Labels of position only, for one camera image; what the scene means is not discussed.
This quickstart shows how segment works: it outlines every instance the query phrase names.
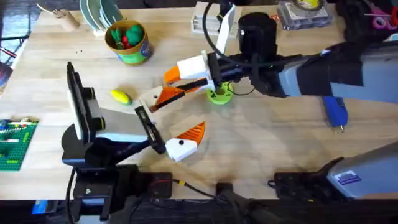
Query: green plate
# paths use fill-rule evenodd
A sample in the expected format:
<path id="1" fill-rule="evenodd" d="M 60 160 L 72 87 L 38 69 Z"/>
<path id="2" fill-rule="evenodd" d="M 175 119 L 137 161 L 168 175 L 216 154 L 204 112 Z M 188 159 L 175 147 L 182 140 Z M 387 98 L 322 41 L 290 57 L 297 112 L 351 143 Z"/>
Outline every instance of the green plate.
<path id="1" fill-rule="evenodd" d="M 232 90 L 232 85 L 230 83 L 223 83 L 221 86 L 221 89 L 223 90 L 223 94 L 219 95 L 213 90 L 207 90 L 207 98 L 210 100 L 210 102 L 217 104 L 217 105 L 224 105 L 228 103 L 232 99 L 232 92 L 229 90 Z"/>

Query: small green part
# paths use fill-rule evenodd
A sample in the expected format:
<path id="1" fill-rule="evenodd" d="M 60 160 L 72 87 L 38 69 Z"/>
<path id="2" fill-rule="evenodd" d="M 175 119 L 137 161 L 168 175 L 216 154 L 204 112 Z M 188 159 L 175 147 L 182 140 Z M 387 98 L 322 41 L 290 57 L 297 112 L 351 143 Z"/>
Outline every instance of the small green part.
<path id="1" fill-rule="evenodd" d="M 29 137 L 29 132 L 26 132 L 26 133 L 25 133 L 25 136 L 24 136 L 23 142 L 26 142 L 28 137 Z"/>
<path id="2" fill-rule="evenodd" d="M 141 42 L 144 37 L 144 31 L 140 25 L 134 25 L 126 31 L 126 37 L 129 40 L 130 45 L 133 47 Z"/>
<path id="3" fill-rule="evenodd" d="M 7 163 L 8 163 L 8 164 L 17 164 L 18 162 L 19 162 L 18 159 L 8 159 L 8 160 L 7 160 Z"/>
<path id="4" fill-rule="evenodd" d="M 111 35 L 116 44 L 116 48 L 119 50 L 123 50 L 124 47 L 122 44 L 122 32 L 119 30 L 119 28 L 111 30 Z"/>
<path id="5" fill-rule="evenodd" d="M 207 98 L 210 100 L 210 102 L 217 105 L 224 105 L 231 101 L 233 94 L 230 90 L 233 90 L 232 85 L 230 83 L 223 83 L 221 89 L 224 90 L 222 95 L 217 94 L 213 90 L 206 91 Z"/>

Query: green ball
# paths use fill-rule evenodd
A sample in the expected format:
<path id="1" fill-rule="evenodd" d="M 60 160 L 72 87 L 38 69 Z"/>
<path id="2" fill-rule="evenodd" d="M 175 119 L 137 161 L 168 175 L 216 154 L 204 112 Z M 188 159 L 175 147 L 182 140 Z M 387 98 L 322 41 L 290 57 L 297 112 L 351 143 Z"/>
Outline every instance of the green ball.
<path id="1" fill-rule="evenodd" d="M 134 25 L 129 30 L 126 31 L 126 37 L 129 40 L 130 45 L 135 46 L 141 42 L 144 31 L 141 26 Z"/>
<path id="2" fill-rule="evenodd" d="M 137 32 L 137 33 L 139 33 L 140 35 L 142 35 L 143 33 L 144 33 L 144 31 L 142 30 L 142 27 L 140 26 L 140 25 L 134 25 L 134 26 L 132 26 L 131 28 L 130 28 L 130 30 L 131 31 L 133 31 L 133 32 Z"/>

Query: blue label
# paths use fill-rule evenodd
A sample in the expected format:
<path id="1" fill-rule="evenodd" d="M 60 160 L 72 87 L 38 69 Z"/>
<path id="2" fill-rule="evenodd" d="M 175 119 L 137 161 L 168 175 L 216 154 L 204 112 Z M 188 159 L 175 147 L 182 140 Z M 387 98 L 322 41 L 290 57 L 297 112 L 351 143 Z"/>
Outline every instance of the blue label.
<path id="1" fill-rule="evenodd" d="M 37 200 L 35 205 L 33 205 L 32 214 L 43 214 L 45 212 L 45 208 L 47 207 L 47 200 Z"/>
<path id="2" fill-rule="evenodd" d="M 353 171 L 347 171 L 338 175 L 335 175 L 335 179 L 341 184 L 341 185 L 346 185 L 346 184 L 352 184 L 358 181 L 361 181 L 362 179 L 356 175 Z"/>
<path id="3" fill-rule="evenodd" d="M 146 39 L 143 43 L 141 48 L 139 49 L 139 51 L 141 52 L 141 54 L 145 57 L 145 58 L 149 58 L 154 50 L 154 48 L 150 45 L 148 39 Z"/>

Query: green lego board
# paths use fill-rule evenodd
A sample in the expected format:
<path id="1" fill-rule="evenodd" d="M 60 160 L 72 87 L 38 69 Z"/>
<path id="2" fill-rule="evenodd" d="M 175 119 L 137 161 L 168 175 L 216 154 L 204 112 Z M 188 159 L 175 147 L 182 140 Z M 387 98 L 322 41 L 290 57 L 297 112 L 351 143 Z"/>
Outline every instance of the green lego board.
<path id="1" fill-rule="evenodd" d="M 11 125 L 0 130 L 0 141 L 18 139 L 18 142 L 0 142 L 0 171 L 19 171 L 36 126 Z"/>

